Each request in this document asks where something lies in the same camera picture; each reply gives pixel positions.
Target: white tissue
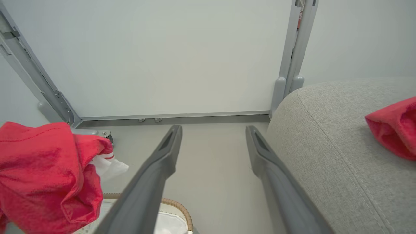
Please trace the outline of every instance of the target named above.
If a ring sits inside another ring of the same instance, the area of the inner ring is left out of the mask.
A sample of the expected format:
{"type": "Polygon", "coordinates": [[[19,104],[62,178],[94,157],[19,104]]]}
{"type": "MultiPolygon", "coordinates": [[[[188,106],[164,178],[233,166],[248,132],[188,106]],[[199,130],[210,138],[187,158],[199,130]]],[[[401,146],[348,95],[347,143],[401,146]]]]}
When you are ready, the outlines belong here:
{"type": "Polygon", "coordinates": [[[100,176],[101,183],[125,173],[129,166],[115,159],[114,153],[95,156],[89,164],[95,166],[95,172],[100,176]]]}

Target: gray metal frame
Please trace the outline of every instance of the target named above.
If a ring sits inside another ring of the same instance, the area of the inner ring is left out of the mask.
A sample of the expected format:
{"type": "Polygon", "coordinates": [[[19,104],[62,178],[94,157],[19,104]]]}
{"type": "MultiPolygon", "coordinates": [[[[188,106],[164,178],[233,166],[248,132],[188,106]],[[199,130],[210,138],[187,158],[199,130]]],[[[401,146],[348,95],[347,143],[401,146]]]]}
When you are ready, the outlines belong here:
{"type": "Polygon", "coordinates": [[[292,61],[293,47],[296,41],[297,24],[299,22],[300,14],[299,0],[292,0],[292,7],[290,8],[289,24],[287,26],[285,47],[283,49],[282,63],[280,64],[279,78],[276,79],[275,87],[272,95],[272,104],[270,106],[269,117],[272,118],[273,113],[279,104],[283,101],[285,87],[287,85],[287,74],[289,72],[292,61]]]}
{"type": "Polygon", "coordinates": [[[286,88],[284,97],[286,97],[291,91],[295,90],[291,89],[291,86],[293,85],[293,79],[299,75],[300,68],[302,66],[303,58],[306,52],[306,47],[309,41],[309,36],[311,34],[313,22],[315,20],[318,2],[319,0],[305,0],[302,21],[300,22],[295,48],[293,50],[292,62],[290,63],[289,73],[286,78],[286,88]]]}
{"type": "MultiPolygon", "coordinates": [[[[6,60],[40,103],[44,104],[46,100],[63,121],[72,127],[78,126],[81,119],[54,85],[1,0],[0,17],[7,24],[3,26],[9,28],[9,32],[3,32],[2,41],[0,42],[1,49],[5,50],[3,53],[5,53],[6,60]]],[[[47,116],[47,119],[55,119],[55,117],[47,116]]]]}

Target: fabric seam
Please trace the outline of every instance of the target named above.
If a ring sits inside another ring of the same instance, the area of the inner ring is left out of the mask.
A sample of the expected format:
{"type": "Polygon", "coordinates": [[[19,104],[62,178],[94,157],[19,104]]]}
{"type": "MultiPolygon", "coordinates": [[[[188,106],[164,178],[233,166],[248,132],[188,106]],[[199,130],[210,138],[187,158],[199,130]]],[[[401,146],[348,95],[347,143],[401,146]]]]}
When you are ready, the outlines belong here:
{"type": "MultiPolygon", "coordinates": [[[[334,145],[335,145],[335,147],[336,148],[338,148],[338,150],[339,151],[341,151],[341,149],[339,148],[339,146],[338,146],[338,144],[336,144],[335,142],[333,143],[334,145]]],[[[380,216],[380,214],[378,213],[378,211],[377,211],[377,208],[380,210],[380,212],[381,212],[381,214],[384,216],[384,218],[386,219],[386,221],[387,221],[387,223],[388,223],[388,225],[391,227],[391,229],[393,230],[393,233],[396,233],[396,231],[394,230],[394,228],[392,227],[392,225],[391,225],[391,223],[389,222],[389,220],[387,219],[387,217],[386,217],[386,215],[384,214],[384,212],[382,211],[382,209],[380,208],[380,206],[378,205],[378,203],[376,202],[376,200],[375,200],[375,198],[373,197],[373,195],[371,195],[371,193],[370,193],[370,191],[368,190],[368,188],[367,188],[367,186],[364,184],[364,181],[361,179],[361,177],[358,175],[358,172],[357,172],[357,170],[352,166],[352,164],[349,162],[349,160],[348,160],[348,158],[347,157],[345,157],[345,155],[344,155],[344,159],[345,159],[345,161],[350,165],[350,167],[354,170],[354,175],[356,175],[357,176],[357,181],[359,182],[359,184],[360,185],[363,185],[364,186],[364,188],[365,189],[363,189],[363,191],[364,192],[367,192],[367,198],[369,199],[369,201],[371,202],[371,204],[373,205],[373,207],[374,207],[374,209],[376,210],[376,212],[377,212],[377,214],[378,214],[378,216],[380,217],[380,220],[381,221],[383,221],[383,219],[381,218],[381,216],[380,216]]]]}
{"type": "Polygon", "coordinates": [[[28,137],[28,138],[24,138],[24,139],[19,139],[19,140],[0,140],[0,143],[1,143],[1,142],[22,142],[22,141],[25,141],[25,140],[32,139],[32,138],[34,138],[34,137],[36,137],[36,136],[39,136],[39,135],[41,135],[41,134],[43,134],[43,133],[45,133],[45,132],[50,131],[50,130],[56,130],[56,129],[60,129],[60,128],[51,128],[51,129],[45,130],[45,131],[43,131],[43,132],[40,132],[40,133],[38,133],[38,134],[36,134],[36,135],[33,135],[33,136],[31,136],[31,137],[28,137]]]}
{"type": "Polygon", "coordinates": [[[368,205],[368,202],[365,200],[365,198],[364,198],[364,196],[361,194],[361,192],[359,191],[359,189],[358,189],[358,187],[357,187],[357,184],[354,182],[354,180],[351,178],[351,175],[350,175],[350,173],[352,174],[352,176],[356,179],[356,181],[357,181],[357,183],[358,183],[358,185],[360,186],[360,188],[364,191],[364,194],[366,195],[366,197],[367,197],[367,199],[370,201],[370,203],[371,203],[371,205],[373,206],[373,208],[374,208],[374,210],[376,211],[376,213],[377,213],[377,216],[379,217],[379,219],[383,222],[383,219],[381,218],[381,216],[380,216],[380,214],[378,213],[378,211],[377,211],[377,209],[376,209],[376,207],[375,207],[375,205],[371,202],[371,199],[368,197],[368,194],[369,194],[369,192],[368,191],[366,191],[364,188],[363,188],[363,185],[361,185],[361,183],[360,183],[360,181],[358,180],[358,178],[357,177],[359,177],[358,175],[356,175],[350,168],[349,168],[349,166],[348,166],[348,164],[347,164],[347,162],[346,162],[346,157],[345,157],[345,155],[344,155],[344,157],[342,156],[342,153],[340,152],[340,149],[338,148],[337,149],[337,147],[331,142],[331,139],[329,138],[329,136],[326,134],[326,132],[323,130],[323,128],[318,124],[318,122],[315,120],[315,118],[311,115],[311,113],[308,111],[308,109],[305,107],[305,105],[303,104],[303,102],[302,102],[302,100],[300,99],[300,97],[299,97],[299,92],[297,92],[296,93],[296,96],[297,96],[297,99],[299,100],[299,102],[300,102],[300,104],[302,104],[302,107],[303,107],[303,109],[308,113],[308,115],[311,117],[311,119],[313,120],[313,122],[319,127],[317,127],[316,125],[314,125],[315,126],[315,128],[319,131],[320,130],[320,132],[321,133],[323,133],[323,135],[325,136],[324,138],[325,138],[325,142],[328,144],[328,146],[330,147],[330,149],[332,150],[332,152],[334,152],[334,154],[335,154],[335,156],[337,157],[337,159],[338,159],[338,161],[340,161],[340,163],[341,163],[341,165],[342,165],[342,167],[344,168],[344,171],[348,174],[348,177],[349,177],[349,179],[351,180],[351,182],[353,183],[353,185],[355,186],[355,189],[357,190],[357,192],[358,192],[358,194],[360,195],[360,197],[364,200],[364,203],[365,203],[365,205],[368,207],[368,209],[369,209],[369,211],[374,215],[374,219],[376,220],[376,222],[377,222],[377,224],[378,224],[378,226],[380,227],[380,229],[382,230],[382,232],[383,233],[385,233],[384,232],[384,229],[382,228],[382,226],[380,225],[380,223],[379,223],[379,221],[377,220],[377,218],[376,218],[376,215],[374,214],[374,212],[371,210],[371,208],[369,207],[369,205],[368,205]]]}

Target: metal bracket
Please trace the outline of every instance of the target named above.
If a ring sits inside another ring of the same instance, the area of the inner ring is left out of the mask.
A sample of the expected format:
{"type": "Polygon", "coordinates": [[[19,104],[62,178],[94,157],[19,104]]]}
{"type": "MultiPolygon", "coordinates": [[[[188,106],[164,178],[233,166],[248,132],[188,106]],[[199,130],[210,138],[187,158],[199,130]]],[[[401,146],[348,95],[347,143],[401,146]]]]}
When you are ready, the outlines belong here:
{"type": "Polygon", "coordinates": [[[94,135],[94,136],[104,137],[104,138],[109,139],[114,146],[113,136],[111,135],[110,130],[76,129],[76,128],[71,127],[71,132],[73,134],[94,135]]]}
{"type": "Polygon", "coordinates": [[[68,124],[72,126],[74,123],[74,113],[72,113],[72,110],[68,105],[68,101],[66,100],[61,91],[55,90],[54,93],[61,106],[68,112],[68,124]]]}
{"type": "Polygon", "coordinates": [[[11,31],[3,33],[3,37],[5,39],[12,39],[14,37],[20,37],[20,33],[18,31],[11,31]]]}

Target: caster wheel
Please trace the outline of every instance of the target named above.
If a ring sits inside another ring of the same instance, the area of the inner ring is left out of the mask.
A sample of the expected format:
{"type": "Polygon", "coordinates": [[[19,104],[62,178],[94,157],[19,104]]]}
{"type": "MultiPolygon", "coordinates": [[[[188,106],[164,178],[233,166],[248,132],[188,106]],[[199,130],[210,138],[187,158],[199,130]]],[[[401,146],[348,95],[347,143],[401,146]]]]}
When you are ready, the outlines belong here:
{"type": "Polygon", "coordinates": [[[106,138],[109,139],[111,141],[111,144],[113,144],[113,146],[114,146],[113,136],[111,136],[111,134],[110,134],[106,138]]]}

